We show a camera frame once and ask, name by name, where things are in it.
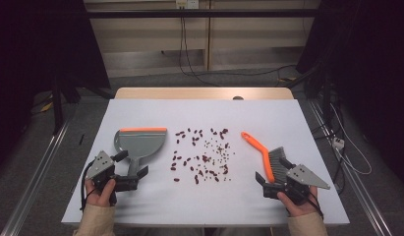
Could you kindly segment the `person's right hand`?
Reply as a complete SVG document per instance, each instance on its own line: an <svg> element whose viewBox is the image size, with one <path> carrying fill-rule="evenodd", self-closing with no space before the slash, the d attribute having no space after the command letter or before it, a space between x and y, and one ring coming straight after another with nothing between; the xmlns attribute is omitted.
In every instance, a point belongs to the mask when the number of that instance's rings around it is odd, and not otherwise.
<svg viewBox="0 0 404 236"><path fill-rule="evenodd" d="M277 198L285 205L291 217L317 212L317 187L315 186L310 187L309 199L300 206L295 205L283 192L278 192Z"/></svg>

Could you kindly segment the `white wall socket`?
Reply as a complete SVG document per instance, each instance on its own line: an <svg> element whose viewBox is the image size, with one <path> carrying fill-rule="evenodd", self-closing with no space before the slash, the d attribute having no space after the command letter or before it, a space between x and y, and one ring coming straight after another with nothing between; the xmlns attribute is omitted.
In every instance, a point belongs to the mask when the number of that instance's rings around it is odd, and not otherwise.
<svg viewBox="0 0 404 236"><path fill-rule="evenodd" d="M199 0L175 0L177 9L196 10L200 7Z"/></svg>

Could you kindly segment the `red kidney beans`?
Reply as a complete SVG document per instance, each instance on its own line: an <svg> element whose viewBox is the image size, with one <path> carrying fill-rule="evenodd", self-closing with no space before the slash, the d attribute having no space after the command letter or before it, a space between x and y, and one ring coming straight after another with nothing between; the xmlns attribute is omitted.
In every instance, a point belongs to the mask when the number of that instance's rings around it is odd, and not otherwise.
<svg viewBox="0 0 404 236"><path fill-rule="evenodd" d="M207 181L229 182L229 160L235 154L226 140L229 130L187 128L174 133L169 170L175 183L187 179L195 185Z"/></svg>

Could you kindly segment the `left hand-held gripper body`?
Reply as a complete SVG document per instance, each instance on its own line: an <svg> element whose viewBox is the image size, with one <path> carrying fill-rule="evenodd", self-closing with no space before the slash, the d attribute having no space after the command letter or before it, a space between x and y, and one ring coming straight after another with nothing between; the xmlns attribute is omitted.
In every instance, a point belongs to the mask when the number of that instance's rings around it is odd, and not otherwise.
<svg viewBox="0 0 404 236"><path fill-rule="evenodd" d="M140 178L138 176L120 176L115 173L115 163L105 151L101 151L87 168L86 178L91 180L95 188L102 191L110 179L116 182L114 191L110 197L110 203L117 203L116 193L135 191L138 188Z"/></svg>

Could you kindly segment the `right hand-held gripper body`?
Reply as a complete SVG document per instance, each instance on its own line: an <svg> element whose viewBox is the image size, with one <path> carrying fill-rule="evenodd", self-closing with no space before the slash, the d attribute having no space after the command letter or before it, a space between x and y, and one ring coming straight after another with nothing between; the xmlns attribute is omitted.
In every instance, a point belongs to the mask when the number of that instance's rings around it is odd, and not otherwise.
<svg viewBox="0 0 404 236"><path fill-rule="evenodd" d="M310 195L310 187L315 186L329 190L330 186L304 164L292 165L290 169L274 177L273 182L262 180L262 193L265 198L276 199L283 192L295 205L304 204Z"/></svg>

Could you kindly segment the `aluminium floor rail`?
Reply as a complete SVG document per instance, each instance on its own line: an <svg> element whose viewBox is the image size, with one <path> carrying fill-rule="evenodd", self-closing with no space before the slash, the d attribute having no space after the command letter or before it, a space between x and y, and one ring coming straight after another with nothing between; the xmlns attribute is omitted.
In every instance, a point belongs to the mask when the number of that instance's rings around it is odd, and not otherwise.
<svg viewBox="0 0 404 236"><path fill-rule="evenodd" d="M309 106L311 107L319 125L322 130L325 138L328 141L329 146L334 151L335 157L338 161L341 162L341 167L344 171L345 178L349 181L349 184L355 193L360 205L362 206L367 219L375 230L376 236L392 236L392 232L389 229L387 222L385 221L381 211L376 205L374 199L371 197L369 191L367 190L364 182L362 181L362 176L369 176L372 171L372 165L368 161L367 157L363 154L363 152L356 146L356 144L351 140L348 133L346 132L344 125L340 119L339 113L336 111L332 104L329 105L329 110L334 112L334 120L339 124L340 130L343 132L345 136L345 141L350 144L362 157L362 159L369 166L368 171L362 171L356 168L346 151L338 150L332 146L332 139L336 138L335 132L327 126L327 123L323 121L323 111L317 101L308 101Z"/></svg>
<svg viewBox="0 0 404 236"><path fill-rule="evenodd" d="M23 195L12 211L0 236L19 236L22 226L26 221L29 211L38 195L54 157L65 138L69 126L70 121L65 121L58 132L52 136L44 155L36 167L33 176L30 178Z"/></svg>

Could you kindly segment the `grey dustpan with orange lip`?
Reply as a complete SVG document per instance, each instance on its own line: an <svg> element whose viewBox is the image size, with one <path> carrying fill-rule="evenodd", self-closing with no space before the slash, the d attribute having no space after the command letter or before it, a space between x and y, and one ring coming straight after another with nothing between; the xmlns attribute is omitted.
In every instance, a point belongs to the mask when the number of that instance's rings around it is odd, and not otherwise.
<svg viewBox="0 0 404 236"><path fill-rule="evenodd" d="M114 147L120 152L126 150L130 158L129 176L137 176L140 161L156 153L164 144L167 129L155 128L122 128L114 137Z"/></svg>

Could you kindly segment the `green mung beans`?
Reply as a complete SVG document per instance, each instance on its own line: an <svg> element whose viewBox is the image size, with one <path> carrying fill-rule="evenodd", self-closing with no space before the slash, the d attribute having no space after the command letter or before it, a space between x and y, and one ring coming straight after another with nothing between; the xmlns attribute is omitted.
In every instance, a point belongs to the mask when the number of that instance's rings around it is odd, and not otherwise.
<svg viewBox="0 0 404 236"><path fill-rule="evenodd" d="M205 182L230 182L230 160L236 152L229 143L221 140L205 142L204 147L199 168L200 177Z"/></svg>

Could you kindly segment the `person's left hand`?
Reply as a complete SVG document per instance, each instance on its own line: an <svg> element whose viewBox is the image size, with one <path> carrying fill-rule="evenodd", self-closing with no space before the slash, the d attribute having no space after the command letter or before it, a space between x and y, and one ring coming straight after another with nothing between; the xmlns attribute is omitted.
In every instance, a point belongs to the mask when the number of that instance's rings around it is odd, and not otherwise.
<svg viewBox="0 0 404 236"><path fill-rule="evenodd" d="M87 191L87 203L89 205L98 207L110 207L110 197L114 191L116 182L114 179L110 179L104 186L102 191L95 189L95 186L91 180L86 180L85 187Z"/></svg>

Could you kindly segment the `black metal stand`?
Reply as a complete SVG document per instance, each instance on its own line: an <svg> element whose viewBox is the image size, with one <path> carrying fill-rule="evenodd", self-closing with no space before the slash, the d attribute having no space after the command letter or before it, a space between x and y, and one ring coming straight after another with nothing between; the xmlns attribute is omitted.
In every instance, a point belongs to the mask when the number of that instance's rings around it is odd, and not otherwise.
<svg viewBox="0 0 404 236"><path fill-rule="evenodd" d="M54 108L54 131L53 134L57 135L61 130L64 123L63 108L61 102L61 87L59 85L58 77L55 76L52 85L52 104Z"/></svg>

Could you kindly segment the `black horizontal bar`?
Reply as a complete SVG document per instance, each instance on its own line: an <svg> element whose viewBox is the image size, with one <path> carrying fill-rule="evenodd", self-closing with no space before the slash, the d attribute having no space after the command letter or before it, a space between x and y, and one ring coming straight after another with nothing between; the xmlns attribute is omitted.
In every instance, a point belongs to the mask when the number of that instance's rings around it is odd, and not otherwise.
<svg viewBox="0 0 404 236"><path fill-rule="evenodd" d="M88 11L91 19L122 18L309 18L320 14L316 9L280 10L125 10L125 11Z"/></svg>

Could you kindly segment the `dark curtain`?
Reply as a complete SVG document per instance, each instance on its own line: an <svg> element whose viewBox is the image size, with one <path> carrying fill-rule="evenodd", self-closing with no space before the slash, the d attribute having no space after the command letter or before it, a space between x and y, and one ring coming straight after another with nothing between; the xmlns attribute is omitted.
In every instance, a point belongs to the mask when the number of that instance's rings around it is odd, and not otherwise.
<svg viewBox="0 0 404 236"><path fill-rule="evenodd" d="M38 93L110 87L86 12L85 0L0 0L0 168Z"/></svg>
<svg viewBox="0 0 404 236"><path fill-rule="evenodd" d="M362 132L404 184L404 0L320 0L297 70L306 73L329 42L330 77Z"/></svg>

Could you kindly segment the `wooden table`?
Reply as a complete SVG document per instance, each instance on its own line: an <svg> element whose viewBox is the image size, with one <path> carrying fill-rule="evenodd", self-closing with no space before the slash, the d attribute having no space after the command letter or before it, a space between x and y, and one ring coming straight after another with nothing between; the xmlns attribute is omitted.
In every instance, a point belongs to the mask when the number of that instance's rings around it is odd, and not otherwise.
<svg viewBox="0 0 404 236"><path fill-rule="evenodd" d="M117 99L293 99L288 88L119 88Z"/></svg>

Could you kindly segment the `orange brush with grey bristles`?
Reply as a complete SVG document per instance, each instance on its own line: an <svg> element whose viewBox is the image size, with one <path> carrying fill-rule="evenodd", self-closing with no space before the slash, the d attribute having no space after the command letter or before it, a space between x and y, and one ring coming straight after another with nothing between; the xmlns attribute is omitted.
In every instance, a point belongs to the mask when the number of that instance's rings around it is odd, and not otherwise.
<svg viewBox="0 0 404 236"><path fill-rule="evenodd" d="M242 132L241 136L248 144L260 152L266 179L273 184L285 183L288 168L284 165L286 161L284 148L277 147L269 150L249 133Z"/></svg>

